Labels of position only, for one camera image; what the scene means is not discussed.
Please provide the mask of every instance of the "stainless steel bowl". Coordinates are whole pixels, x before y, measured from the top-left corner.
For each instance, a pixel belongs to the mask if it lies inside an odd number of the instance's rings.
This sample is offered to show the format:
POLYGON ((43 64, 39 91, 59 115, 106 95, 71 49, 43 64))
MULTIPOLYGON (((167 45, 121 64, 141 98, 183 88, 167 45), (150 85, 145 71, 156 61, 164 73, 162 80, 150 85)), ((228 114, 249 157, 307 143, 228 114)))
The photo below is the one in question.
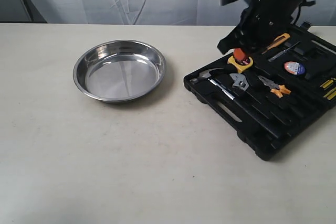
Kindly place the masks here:
POLYGON ((116 40, 83 54, 73 69, 80 91, 96 100, 120 103, 151 92, 166 72, 163 55, 134 40, 116 40))

